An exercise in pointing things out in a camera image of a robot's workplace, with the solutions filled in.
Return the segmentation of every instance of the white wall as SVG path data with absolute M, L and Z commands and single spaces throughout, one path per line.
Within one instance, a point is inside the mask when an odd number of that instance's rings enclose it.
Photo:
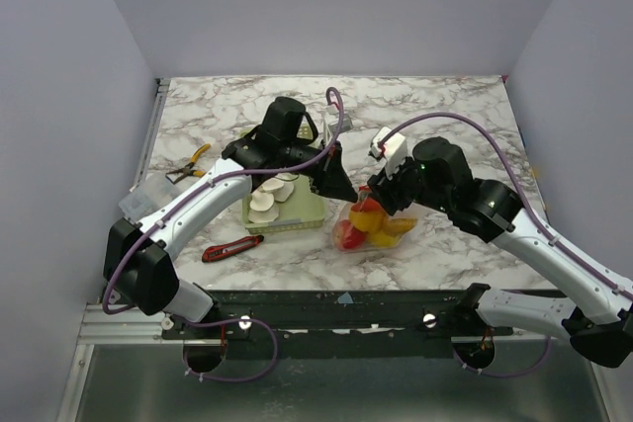
M 632 35 L 633 0 L 553 0 L 507 83 L 554 225 L 629 278 Z
M 53 420 L 153 75 L 113 0 L 0 0 L 0 420 Z
M 116 0 L 163 76 L 507 73 L 551 0 Z

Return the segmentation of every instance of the marble countertop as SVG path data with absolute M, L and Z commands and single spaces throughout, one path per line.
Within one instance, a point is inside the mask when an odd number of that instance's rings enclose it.
M 341 137 L 343 165 L 352 183 L 364 184 L 379 164 L 367 156 L 370 139 L 383 126 L 432 111 L 471 118 L 489 130 L 506 152 L 535 209 L 542 213 L 536 183 L 523 149 L 505 88 L 495 77 L 299 77 L 248 76 L 178 78 L 168 97 L 149 162 L 149 173 L 184 165 L 205 142 L 199 161 L 208 169 L 239 133 L 260 123 L 276 96 L 303 102 L 320 122 L 324 92 L 341 92 L 354 129 Z M 509 181 L 490 145 L 456 121 L 436 119 L 406 130 L 409 150 L 416 141 L 442 135 L 459 144 L 473 175 Z M 182 181 L 186 189 L 195 178 Z M 330 243 L 331 227 L 343 203 L 326 202 L 323 228 L 266 236 L 260 246 L 214 264 L 203 264 L 205 248 L 247 235 L 241 205 L 213 220 L 183 250 L 175 266 L 180 278 L 219 290 L 418 290 L 464 289 L 473 282 L 506 289 L 550 288 L 513 256 L 453 227 L 440 213 L 425 214 L 400 247 L 342 254 Z

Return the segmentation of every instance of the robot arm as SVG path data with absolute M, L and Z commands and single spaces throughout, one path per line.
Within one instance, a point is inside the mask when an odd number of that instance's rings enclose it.
M 214 301 L 202 289 L 179 280 L 173 262 L 221 211 L 279 169 L 306 162 L 311 163 L 299 173 L 310 177 L 314 193 L 355 202 L 357 194 L 342 167 L 340 143 L 318 158 L 324 143 L 314 148 L 312 139 L 297 137 L 304 119 L 316 138 L 318 131 L 306 107 L 291 98 L 277 98 L 260 126 L 230 143 L 222 159 L 167 207 L 139 223 L 124 218 L 117 221 L 108 237 L 104 277 L 114 281 L 114 288 L 147 315 L 162 310 L 199 322 Z
M 433 137 L 418 143 L 408 156 L 400 134 L 382 143 L 388 132 L 381 130 L 372 141 L 370 154 L 385 157 L 387 164 L 368 184 L 389 214 L 412 203 L 444 212 L 462 231 L 518 257 L 567 297 L 522 295 L 485 286 L 473 309 L 487 325 L 569 340 L 579 353 L 603 366 L 617 367 L 624 361 L 633 350 L 631 280 L 593 260 L 539 216 L 535 223 L 519 195 L 505 184 L 473 178 L 457 145 Z M 546 237 L 541 227 L 554 238 Z

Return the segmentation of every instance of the green tray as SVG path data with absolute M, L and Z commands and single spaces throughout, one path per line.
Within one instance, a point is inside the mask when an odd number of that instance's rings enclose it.
M 250 129 L 243 130 L 240 136 L 246 135 L 249 131 Z M 301 126 L 297 137 L 316 138 L 312 137 L 312 132 L 308 126 Z M 250 195 L 241 201 L 241 221 L 250 234 L 313 229 L 323 226 L 325 220 L 323 198 L 310 191 L 308 177 L 300 176 L 293 184 L 295 191 L 284 203 L 277 204 L 279 217 L 271 222 L 250 222 L 248 220 Z

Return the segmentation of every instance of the gray floor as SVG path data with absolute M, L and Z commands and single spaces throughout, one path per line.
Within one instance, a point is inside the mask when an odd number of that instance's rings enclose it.
M 497 371 L 525 368 L 543 342 L 497 343 Z M 184 377 L 181 350 L 100 348 L 91 364 L 79 420 L 100 421 L 602 421 L 588 364 L 556 345 L 538 372 L 492 380 L 452 360 L 286 360 L 257 382 L 199 383 Z M 226 363 L 245 375 L 263 363 Z

